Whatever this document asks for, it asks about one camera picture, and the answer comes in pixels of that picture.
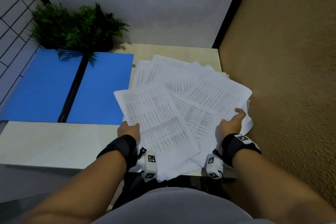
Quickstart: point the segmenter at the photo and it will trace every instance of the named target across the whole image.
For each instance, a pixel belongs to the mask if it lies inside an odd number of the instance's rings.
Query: blue panel
[[[0,120],[57,122],[80,61],[61,62],[56,50],[40,48]]]
[[[133,54],[97,52],[94,67],[87,65],[67,123],[120,125],[123,113],[113,94],[127,90]]]

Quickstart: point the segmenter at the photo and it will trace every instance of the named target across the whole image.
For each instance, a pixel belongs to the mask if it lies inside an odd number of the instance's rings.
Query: gray shirt
[[[160,188],[111,211],[95,224],[272,224],[254,220],[221,197],[189,188]]]

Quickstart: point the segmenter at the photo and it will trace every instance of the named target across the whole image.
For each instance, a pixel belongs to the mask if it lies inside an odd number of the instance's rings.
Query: artificial fern
[[[94,65],[94,52],[111,50],[112,37],[122,37],[123,30],[128,31],[126,27],[129,25],[112,13],[103,13],[97,3],[94,9],[84,5],[71,14],[61,4],[45,4],[33,12],[31,36],[44,48],[58,50],[61,61],[87,55]]]

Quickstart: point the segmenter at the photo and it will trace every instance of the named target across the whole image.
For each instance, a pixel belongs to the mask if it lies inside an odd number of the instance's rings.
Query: forearm
[[[276,223],[324,223],[336,220],[335,210],[305,183],[262,155],[242,149],[233,167],[263,218]]]
[[[70,183],[40,203],[26,222],[94,221],[105,213],[125,172],[126,161],[119,151],[102,155]]]

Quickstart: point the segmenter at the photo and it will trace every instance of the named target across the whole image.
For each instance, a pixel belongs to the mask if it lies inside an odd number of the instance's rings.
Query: pile of papers
[[[156,153],[161,182],[205,167],[221,145],[219,123],[236,107],[247,113],[252,91],[210,65],[155,55],[138,62],[131,89],[114,94],[127,123],[140,123],[139,148]],[[252,126],[247,115],[240,133]]]

